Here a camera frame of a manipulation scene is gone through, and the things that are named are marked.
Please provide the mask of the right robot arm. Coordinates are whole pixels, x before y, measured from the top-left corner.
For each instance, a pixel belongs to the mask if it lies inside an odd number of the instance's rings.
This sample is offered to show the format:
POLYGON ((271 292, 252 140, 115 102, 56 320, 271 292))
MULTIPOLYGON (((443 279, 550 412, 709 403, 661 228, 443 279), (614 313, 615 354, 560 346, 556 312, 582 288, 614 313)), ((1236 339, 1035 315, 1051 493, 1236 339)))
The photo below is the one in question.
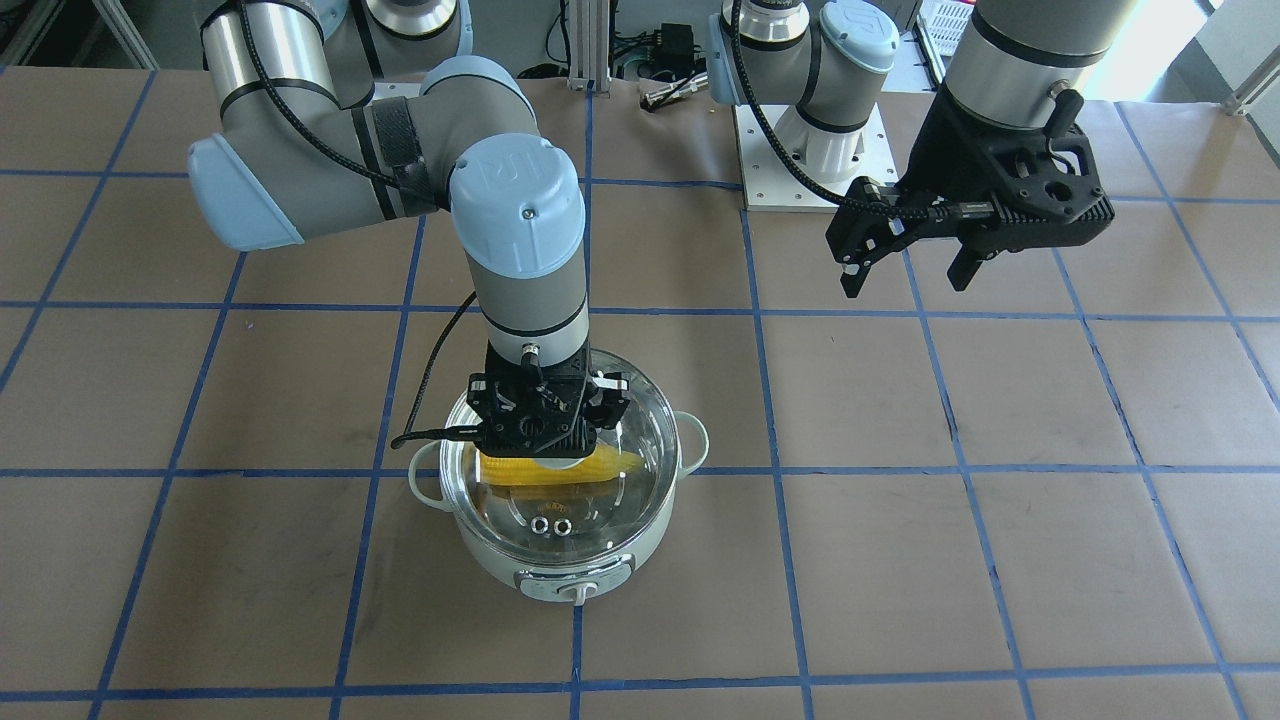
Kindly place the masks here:
POLYGON ((426 430, 568 468, 628 405, 591 368, 586 209, 500 64, 468 50, 462 1, 195 1, 221 129, 187 172, 239 251, 444 210, 486 323, 468 427, 426 430))

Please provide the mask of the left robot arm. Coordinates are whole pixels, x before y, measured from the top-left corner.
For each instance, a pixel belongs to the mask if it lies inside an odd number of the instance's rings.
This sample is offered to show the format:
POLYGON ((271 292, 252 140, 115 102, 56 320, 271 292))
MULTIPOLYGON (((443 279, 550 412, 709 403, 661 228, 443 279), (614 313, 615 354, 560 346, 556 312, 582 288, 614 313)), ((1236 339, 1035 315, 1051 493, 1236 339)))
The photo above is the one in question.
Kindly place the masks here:
POLYGON ((954 237, 965 290, 1001 252, 1076 247, 1115 218, 1079 86, 1129 1, 978 1, 911 146, 886 184, 855 176, 855 143, 893 65, 899 31, 867 1, 726 1, 710 18, 716 101, 745 106, 771 154, 836 206, 826 241, 856 297, 870 269, 924 238, 954 237))

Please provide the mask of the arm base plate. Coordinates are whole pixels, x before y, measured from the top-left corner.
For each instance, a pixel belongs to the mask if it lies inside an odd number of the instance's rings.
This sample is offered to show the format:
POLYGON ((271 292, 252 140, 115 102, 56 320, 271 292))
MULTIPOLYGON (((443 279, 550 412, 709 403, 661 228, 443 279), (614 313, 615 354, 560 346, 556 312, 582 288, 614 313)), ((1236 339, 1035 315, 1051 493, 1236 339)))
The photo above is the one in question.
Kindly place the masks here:
MULTIPOLYGON (((852 133, 831 133, 809 126, 796 110, 764 105, 788 158, 829 192, 845 195, 852 179, 865 176, 892 184, 895 165, 881 109, 874 105, 867 123, 852 133)), ((733 109, 745 205, 749 211, 809 211, 831 214, 836 206, 806 190, 786 170, 768 145, 750 108, 733 109)))

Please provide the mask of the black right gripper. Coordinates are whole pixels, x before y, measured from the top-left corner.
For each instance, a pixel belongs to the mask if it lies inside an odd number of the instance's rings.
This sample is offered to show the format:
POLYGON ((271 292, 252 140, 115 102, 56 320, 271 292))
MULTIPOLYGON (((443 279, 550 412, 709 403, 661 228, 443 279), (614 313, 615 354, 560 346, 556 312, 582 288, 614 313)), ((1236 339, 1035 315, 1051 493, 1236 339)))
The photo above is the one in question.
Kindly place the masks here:
POLYGON ((488 346, 484 372, 468 378, 467 405, 480 418, 470 439, 492 457, 588 457, 631 401, 631 373, 599 372, 595 356, 585 345, 544 366, 532 350, 513 363, 488 346))

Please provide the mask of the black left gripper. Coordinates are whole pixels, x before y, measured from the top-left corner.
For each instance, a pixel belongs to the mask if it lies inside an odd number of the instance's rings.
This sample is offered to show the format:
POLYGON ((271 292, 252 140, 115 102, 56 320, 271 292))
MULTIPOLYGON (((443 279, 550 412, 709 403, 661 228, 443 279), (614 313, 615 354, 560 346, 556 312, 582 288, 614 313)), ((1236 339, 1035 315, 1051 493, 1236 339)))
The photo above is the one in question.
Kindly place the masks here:
POLYGON ((842 206, 826 231, 845 296, 856 299, 874 264, 920 238, 959 238, 947 278, 964 292, 993 252, 1079 246, 1101 234, 1115 209, 1076 123, 1083 106, 1065 88, 1047 120, 1004 128, 942 87, 899 182, 873 190, 856 179, 847 196, 869 208, 842 206))

